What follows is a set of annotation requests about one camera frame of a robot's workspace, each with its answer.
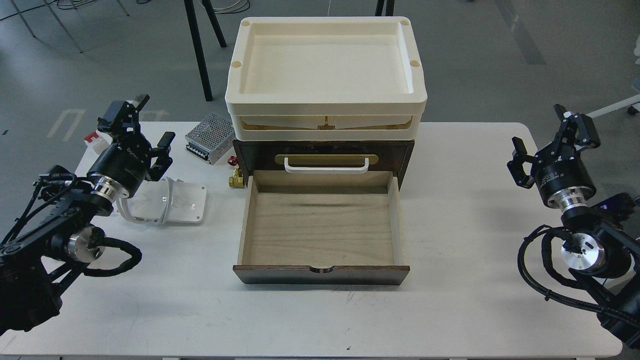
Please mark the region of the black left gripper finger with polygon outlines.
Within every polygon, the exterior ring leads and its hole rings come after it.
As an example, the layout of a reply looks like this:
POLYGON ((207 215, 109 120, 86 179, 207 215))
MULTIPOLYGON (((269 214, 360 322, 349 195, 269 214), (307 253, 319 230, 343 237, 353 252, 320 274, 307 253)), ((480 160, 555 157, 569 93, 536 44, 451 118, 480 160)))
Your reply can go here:
POLYGON ((139 113, 149 102, 148 94, 140 94, 134 100, 112 101, 103 117, 97 119, 97 130, 106 133, 112 139, 118 139, 132 129, 133 135, 141 133, 139 113))
POLYGON ((172 143, 176 134, 172 131, 166 131, 157 146, 151 148, 147 153, 149 158, 156 158, 154 164, 150 167, 145 175, 145 179, 148 182, 158 182, 173 164, 173 159, 170 157, 170 144, 172 143))

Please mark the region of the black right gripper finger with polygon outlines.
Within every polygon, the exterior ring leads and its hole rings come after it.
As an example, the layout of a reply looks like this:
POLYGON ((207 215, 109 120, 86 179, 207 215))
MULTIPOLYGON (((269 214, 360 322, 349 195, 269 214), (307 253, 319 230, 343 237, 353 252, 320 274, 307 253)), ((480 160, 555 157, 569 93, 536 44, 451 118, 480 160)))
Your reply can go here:
POLYGON ((570 112, 560 104, 554 104, 553 109, 560 119, 560 126, 549 145, 551 157, 579 157, 581 152, 601 146, 591 117, 570 112))
POLYGON ((514 146, 514 151, 512 152, 512 160, 506 164, 507 169, 517 186, 524 189, 531 189, 534 185, 535 178, 525 172, 524 164, 528 163, 534 166, 538 163, 539 157, 528 154, 525 143, 521 138, 512 137, 511 141, 514 146))

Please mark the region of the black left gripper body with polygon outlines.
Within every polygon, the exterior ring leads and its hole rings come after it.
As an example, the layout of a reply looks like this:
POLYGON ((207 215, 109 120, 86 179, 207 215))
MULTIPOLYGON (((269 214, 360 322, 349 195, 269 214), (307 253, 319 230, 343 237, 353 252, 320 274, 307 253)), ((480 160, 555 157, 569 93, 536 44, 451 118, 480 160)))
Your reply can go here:
POLYGON ((150 150, 144 136, 119 136, 99 155, 87 177, 108 177, 125 189, 126 198, 132 198, 151 168, 150 150))

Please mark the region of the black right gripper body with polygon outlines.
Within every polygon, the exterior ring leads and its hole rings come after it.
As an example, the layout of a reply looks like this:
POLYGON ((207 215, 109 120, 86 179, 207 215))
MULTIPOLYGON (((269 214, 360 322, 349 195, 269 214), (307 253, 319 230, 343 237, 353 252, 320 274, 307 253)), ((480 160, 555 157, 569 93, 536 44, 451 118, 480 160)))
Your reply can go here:
POLYGON ((585 168, 580 152, 551 155, 550 151, 540 150, 535 157, 533 178, 546 207, 560 208, 560 201, 553 197, 566 189, 579 189, 586 199, 596 194, 596 187, 585 168))

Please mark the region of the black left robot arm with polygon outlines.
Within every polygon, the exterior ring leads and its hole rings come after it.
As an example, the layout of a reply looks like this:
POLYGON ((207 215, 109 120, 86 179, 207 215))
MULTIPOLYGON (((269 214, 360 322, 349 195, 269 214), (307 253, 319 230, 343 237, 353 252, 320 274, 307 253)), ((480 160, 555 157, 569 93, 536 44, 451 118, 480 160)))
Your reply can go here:
POLYGON ((112 143, 84 177, 57 165, 35 181, 25 211, 1 240, 2 333, 27 332, 59 315, 61 296, 78 276, 112 277, 141 262, 139 248, 107 237, 91 220, 112 214, 117 199, 132 198, 144 180, 157 182, 173 162, 174 132, 157 146, 142 134, 139 113, 149 98, 111 103, 97 130, 112 143))

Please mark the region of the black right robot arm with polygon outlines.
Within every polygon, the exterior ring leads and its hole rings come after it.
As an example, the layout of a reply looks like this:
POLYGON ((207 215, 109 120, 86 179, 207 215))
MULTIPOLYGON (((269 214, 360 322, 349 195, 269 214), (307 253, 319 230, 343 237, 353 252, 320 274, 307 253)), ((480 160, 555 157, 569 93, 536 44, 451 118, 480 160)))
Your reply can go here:
POLYGON ((510 175, 519 187, 536 186, 542 203, 561 210, 562 226, 540 225, 523 239, 518 271, 526 284, 572 308, 594 312, 602 328, 632 349, 640 344, 639 241, 624 232, 623 222, 636 201, 618 193, 595 205, 596 194, 580 154, 601 145, 593 120, 580 112, 554 105, 560 126, 553 141, 529 155, 522 139, 513 137, 510 175), (586 291, 594 303, 567 297, 537 282, 525 265, 528 246, 541 237, 541 260, 559 284, 586 291))

